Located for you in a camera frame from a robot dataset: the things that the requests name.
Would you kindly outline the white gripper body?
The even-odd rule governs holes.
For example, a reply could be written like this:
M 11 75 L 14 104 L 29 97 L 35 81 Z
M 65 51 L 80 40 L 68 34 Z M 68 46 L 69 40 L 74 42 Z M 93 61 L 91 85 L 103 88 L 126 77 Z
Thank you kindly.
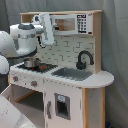
M 39 34 L 38 41 L 41 47 L 54 44 L 53 29 L 48 13 L 34 15 L 32 24 L 35 27 L 36 33 Z

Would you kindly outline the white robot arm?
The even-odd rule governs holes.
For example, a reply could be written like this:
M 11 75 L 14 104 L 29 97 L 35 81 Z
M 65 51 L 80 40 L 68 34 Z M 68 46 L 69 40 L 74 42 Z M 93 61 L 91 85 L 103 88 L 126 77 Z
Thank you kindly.
M 41 46 L 53 45 L 50 15 L 40 13 L 32 23 L 10 26 L 10 33 L 0 31 L 0 76 L 9 73 L 8 58 L 29 56 L 36 51 L 36 35 Z M 13 104 L 0 94 L 0 128 L 36 128 Z

